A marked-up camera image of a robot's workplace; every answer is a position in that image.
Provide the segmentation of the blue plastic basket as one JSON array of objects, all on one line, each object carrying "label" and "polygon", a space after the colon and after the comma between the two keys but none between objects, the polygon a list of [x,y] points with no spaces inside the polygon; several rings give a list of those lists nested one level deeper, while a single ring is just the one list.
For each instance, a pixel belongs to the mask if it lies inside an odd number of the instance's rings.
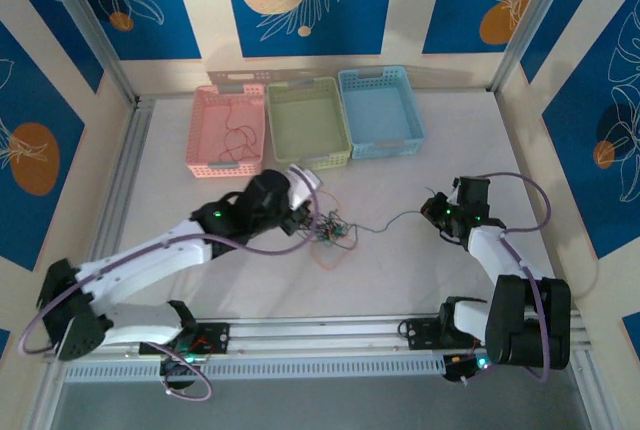
[{"label": "blue plastic basket", "polygon": [[426,132],[402,66],[338,72],[354,160],[413,155]]}]

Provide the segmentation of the white table cloth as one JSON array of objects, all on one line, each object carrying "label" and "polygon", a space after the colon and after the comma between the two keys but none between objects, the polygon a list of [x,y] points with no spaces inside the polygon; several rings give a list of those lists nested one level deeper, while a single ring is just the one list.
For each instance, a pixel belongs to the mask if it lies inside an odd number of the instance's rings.
[{"label": "white table cloth", "polygon": [[443,241],[419,212],[462,175],[491,175],[492,215],[527,228],[513,243],[551,274],[493,94],[420,91],[416,98],[427,134],[418,153],[320,173],[320,206],[358,225],[355,249],[302,245],[298,236],[273,230],[253,240],[259,254],[233,251],[164,278],[131,301],[177,299],[198,317],[230,319],[404,315],[435,311],[450,296],[488,298],[492,285],[481,265]]}]

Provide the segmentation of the pink plastic basket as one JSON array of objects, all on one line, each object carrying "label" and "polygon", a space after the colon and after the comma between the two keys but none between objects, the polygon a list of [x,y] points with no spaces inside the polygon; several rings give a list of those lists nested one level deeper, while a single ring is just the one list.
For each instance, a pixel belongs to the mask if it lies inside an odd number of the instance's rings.
[{"label": "pink plastic basket", "polygon": [[194,177],[251,177],[263,169],[265,86],[205,85],[196,89],[185,164]]}]

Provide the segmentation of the green plastic basket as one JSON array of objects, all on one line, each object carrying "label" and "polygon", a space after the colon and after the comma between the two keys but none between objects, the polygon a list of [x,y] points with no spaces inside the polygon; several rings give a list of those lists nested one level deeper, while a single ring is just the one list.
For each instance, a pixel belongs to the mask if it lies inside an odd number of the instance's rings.
[{"label": "green plastic basket", "polygon": [[347,165],[352,145],[333,77],[271,83],[266,106],[279,166],[325,170]]}]

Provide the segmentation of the black controller box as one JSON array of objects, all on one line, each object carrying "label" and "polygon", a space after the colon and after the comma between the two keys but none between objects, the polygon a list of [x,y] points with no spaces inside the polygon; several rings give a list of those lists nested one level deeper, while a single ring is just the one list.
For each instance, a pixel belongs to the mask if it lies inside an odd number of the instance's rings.
[{"label": "black controller box", "polygon": [[484,351],[448,354],[443,357],[443,361],[443,378],[462,385],[467,385],[471,379],[490,372],[495,366]]},{"label": "black controller box", "polygon": [[184,362],[167,357],[160,362],[159,375],[166,391],[182,392],[203,378],[193,368],[201,369],[197,358],[192,354],[184,357]]}]

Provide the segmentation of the long aluminium base rail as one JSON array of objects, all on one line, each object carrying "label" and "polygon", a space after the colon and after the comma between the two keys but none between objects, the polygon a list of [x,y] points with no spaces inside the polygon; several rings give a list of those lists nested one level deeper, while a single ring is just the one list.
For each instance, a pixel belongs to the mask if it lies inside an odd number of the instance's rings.
[{"label": "long aluminium base rail", "polygon": [[179,301],[159,306],[121,304],[96,317],[92,312],[55,310],[47,315],[44,328],[45,355],[62,361],[123,350],[147,357],[173,340],[190,322],[228,322],[230,341],[225,354],[240,358],[285,356],[382,355],[398,351],[463,353],[470,350],[410,350],[397,334],[397,326],[408,318],[440,318],[439,314],[303,317],[266,319],[197,319]]}]

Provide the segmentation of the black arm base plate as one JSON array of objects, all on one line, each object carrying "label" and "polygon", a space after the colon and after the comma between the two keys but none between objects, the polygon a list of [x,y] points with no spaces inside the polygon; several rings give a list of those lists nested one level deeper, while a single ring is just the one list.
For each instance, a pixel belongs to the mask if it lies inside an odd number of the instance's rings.
[{"label": "black arm base plate", "polygon": [[474,350],[485,344],[440,318],[408,318],[397,326],[397,334],[410,350]]},{"label": "black arm base plate", "polygon": [[182,356],[225,354],[230,341],[228,322],[190,322],[171,341],[162,344]]}]

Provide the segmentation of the aluminium side rail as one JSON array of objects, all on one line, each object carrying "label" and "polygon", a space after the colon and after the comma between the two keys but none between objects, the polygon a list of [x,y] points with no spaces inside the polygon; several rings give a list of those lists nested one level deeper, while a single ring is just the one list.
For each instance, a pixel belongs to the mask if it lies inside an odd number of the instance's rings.
[{"label": "aluminium side rail", "polygon": [[155,99],[145,97],[133,110],[88,253],[89,261],[118,251],[154,107]]}]

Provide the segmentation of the aluminium frame post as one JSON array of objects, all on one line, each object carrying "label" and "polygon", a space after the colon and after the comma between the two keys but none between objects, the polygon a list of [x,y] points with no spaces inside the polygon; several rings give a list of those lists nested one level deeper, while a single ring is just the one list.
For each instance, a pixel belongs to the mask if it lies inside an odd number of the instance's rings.
[{"label": "aluminium frame post", "polygon": [[136,108],[139,96],[134,91],[113,45],[88,0],[61,0],[61,2],[101,66],[111,76],[118,91],[133,108]]},{"label": "aluminium frame post", "polygon": [[504,89],[517,69],[520,60],[528,49],[531,40],[539,30],[551,4],[554,0],[530,0],[518,23],[512,39],[506,46],[502,59],[494,73],[487,90],[493,94],[503,93]]}]

